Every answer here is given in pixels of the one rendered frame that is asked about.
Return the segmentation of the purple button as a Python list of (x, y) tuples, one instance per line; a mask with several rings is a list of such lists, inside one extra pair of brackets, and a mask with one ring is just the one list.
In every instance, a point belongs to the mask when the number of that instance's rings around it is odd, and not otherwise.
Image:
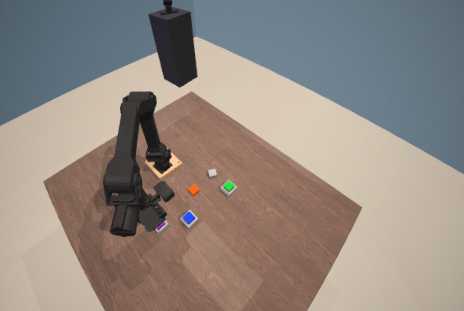
[(167, 228), (169, 227), (169, 224), (166, 222), (166, 220), (160, 224), (155, 230), (161, 234), (163, 233)]

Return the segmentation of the blue button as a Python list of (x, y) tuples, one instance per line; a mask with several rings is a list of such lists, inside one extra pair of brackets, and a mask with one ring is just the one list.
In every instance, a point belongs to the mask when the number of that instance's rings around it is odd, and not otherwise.
[(199, 221), (198, 217), (191, 210), (185, 213), (181, 220), (186, 224), (188, 229), (190, 229), (195, 223)]

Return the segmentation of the green button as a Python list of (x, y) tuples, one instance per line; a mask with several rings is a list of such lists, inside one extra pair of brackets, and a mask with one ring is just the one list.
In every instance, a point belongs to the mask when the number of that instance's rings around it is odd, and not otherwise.
[(230, 180), (228, 180), (221, 187), (221, 190), (230, 197), (237, 190), (237, 186), (235, 186)]

